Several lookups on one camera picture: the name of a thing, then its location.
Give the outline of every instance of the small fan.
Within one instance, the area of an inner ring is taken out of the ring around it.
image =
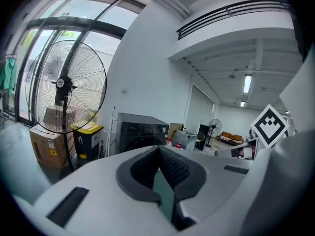
[[[63,40],[37,56],[27,80],[29,112],[45,129],[63,134],[73,171],[66,134],[90,122],[104,101],[107,80],[102,61],[90,46]]]
[[[218,119],[213,119],[210,122],[209,127],[211,128],[211,134],[210,134],[210,139],[211,139],[212,134],[216,135],[221,131],[222,124]]]

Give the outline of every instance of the ceiling light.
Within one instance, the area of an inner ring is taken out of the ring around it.
[[[244,83],[244,93],[248,93],[252,83],[252,76],[251,74],[245,75],[245,83]]]

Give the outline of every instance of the orange sofa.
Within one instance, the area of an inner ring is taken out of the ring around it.
[[[224,132],[224,131],[220,134],[219,140],[223,143],[232,144],[232,145],[239,145],[239,144],[244,143],[242,136],[233,135],[231,133]]]

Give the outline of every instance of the cardboard box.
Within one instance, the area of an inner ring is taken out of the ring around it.
[[[39,163],[59,169],[68,165],[63,134],[50,132],[38,124],[30,129],[30,137],[36,159]],[[67,141],[69,151],[74,151],[72,149],[74,146],[72,133],[67,134]]]
[[[71,124],[78,123],[76,112],[73,109],[67,109],[65,119],[66,119],[66,127],[71,128]],[[46,109],[43,123],[48,126],[49,130],[55,130],[62,132],[62,116],[63,116],[63,107],[59,106],[50,106]]]

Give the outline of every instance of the black speaker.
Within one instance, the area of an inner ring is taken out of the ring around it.
[[[205,139],[203,139],[203,141],[199,143],[196,143],[195,148],[204,150],[206,144],[208,144],[210,141],[210,131],[211,131],[210,126],[200,125],[199,132],[205,135]]]

